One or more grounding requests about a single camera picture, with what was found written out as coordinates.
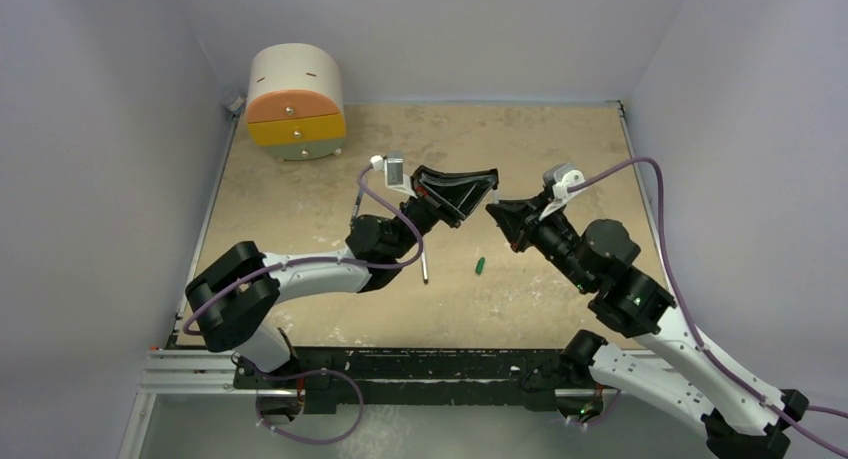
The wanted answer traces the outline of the blue pen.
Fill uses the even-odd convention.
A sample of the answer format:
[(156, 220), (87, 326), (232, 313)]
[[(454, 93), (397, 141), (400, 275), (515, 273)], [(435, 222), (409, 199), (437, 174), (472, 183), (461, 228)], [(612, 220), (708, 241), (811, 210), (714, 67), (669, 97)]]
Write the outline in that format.
[(360, 186), (357, 190), (357, 195), (355, 197), (354, 204), (352, 207), (351, 220), (354, 220), (359, 215), (364, 195), (364, 189), (362, 186)]

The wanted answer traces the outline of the white marker black tip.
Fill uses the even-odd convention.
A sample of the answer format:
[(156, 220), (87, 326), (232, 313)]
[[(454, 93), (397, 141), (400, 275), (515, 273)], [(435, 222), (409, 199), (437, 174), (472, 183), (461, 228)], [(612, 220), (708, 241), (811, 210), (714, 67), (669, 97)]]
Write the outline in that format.
[(422, 282), (423, 284), (429, 284), (429, 268), (428, 268), (428, 260), (426, 254), (426, 248), (422, 250), (420, 256), (420, 264), (421, 264), (421, 274), (422, 274)]

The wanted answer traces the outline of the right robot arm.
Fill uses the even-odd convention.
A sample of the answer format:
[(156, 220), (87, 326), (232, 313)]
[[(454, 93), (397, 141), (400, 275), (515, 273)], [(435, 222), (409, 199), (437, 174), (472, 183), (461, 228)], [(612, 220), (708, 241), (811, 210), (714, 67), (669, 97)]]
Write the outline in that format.
[(577, 232), (565, 215), (544, 215), (542, 196), (486, 205), (521, 253), (533, 247), (582, 294), (608, 329), (662, 358), (663, 370), (581, 329), (562, 351), (561, 371), (576, 386), (590, 381), (625, 391), (698, 431), (717, 458), (782, 458), (786, 430), (807, 410), (798, 390), (778, 389), (727, 356), (687, 323), (681, 301), (633, 262), (640, 253), (624, 225), (592, 221)]

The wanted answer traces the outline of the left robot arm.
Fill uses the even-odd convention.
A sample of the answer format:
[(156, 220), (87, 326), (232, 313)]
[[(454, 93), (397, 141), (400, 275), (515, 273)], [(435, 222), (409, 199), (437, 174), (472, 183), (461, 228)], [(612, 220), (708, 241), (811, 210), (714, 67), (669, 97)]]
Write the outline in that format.
[(368, 174), (387, 168), (384, 157), (372, 157), (359, 172), (357, 185), (359, 195), (381, 204), (390, 217), (353, 217), (344, 245), (336, 251), (281, 255), (263, 253), (252, 241), (237, 243), (186, 286), (192, 313), (183, 332), (202, 337), (210, 352), (238, 353), (272, 387), (287, 387), (297, 378), (298, 361), (286, 334), (266, 319), (275, 305), (384, 288), (423, 258), (424, 235), (438, 223), (460, 227), (499, 184), (497, 169), (445, 173), (420, 166), (402, 177), (406, 199), (394, 206), (366, 183)]

